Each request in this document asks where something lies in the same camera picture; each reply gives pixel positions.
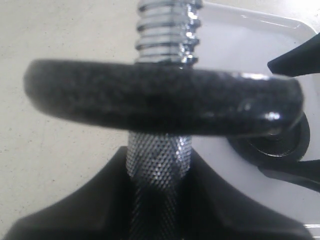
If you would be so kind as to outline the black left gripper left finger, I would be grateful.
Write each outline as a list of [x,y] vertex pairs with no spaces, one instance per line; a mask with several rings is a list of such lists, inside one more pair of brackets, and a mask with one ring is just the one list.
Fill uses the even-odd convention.
[[89,182],[69,196],[20,218],[6,240],[126,240],[134,188],[120,147]]

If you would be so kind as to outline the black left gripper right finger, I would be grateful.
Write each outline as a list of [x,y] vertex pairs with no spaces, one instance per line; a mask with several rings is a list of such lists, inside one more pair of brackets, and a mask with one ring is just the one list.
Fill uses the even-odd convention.
[[183,183],[181,228],[186,240],[311,240],[304,225],[249,198],[196,152]]

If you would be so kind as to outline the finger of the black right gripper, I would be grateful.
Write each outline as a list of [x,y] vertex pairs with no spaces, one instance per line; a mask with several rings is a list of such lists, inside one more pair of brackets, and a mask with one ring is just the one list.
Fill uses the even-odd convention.
[[320,73],[320,34],[267,63],[272,74],[288,77]]
[[320,192],[320,160],[264,163],[258,169],[268,178]]

